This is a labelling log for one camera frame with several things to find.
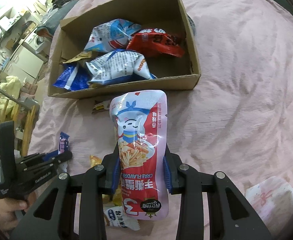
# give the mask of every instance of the washing machine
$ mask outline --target washing machine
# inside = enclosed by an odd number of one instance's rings
[[[48,51],[50,52],[51,42],[48,41],[47,38],[40,37],[35,32],[32,32],[24,40],[22,46],[25,47],[26,49],[28,49],[30,52],[32,52],[34,55],[36,55],[41,60],[47,61],[45,55],[47,55]]]

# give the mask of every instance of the red snack package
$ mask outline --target red snack package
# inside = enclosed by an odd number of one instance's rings
[[[182,57],[181,39],[167,34],[162,29],[145,29],[135,34],[126,49],[135,50],[144,57],[154,57],[160,53]]]

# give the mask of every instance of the human hand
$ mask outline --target human hand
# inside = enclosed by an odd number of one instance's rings
[[[27,201],[11,198],[0,199],[0,229],[6,232],[15,228],[19,222],[14,212],[19,210],[28,211],[36,198],[35,192],[32,192],[29,194]]]

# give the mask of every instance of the cartoon face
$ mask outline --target cartoon face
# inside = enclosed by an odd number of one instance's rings
[[[130,111],[118,116],[118,134],[122,135],[124,131],[134,132],[137,131],[139,136],[143,136],[144,123],[147,119],[147,115],[141,114],[138,111]]]

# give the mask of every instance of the pink snack package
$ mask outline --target pink snack package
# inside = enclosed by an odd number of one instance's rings
[[[163,178],[167,99],[161,90],[130,92],[110,104],[118,132],[122,206],[127,216],[160,220],[168,215]]]

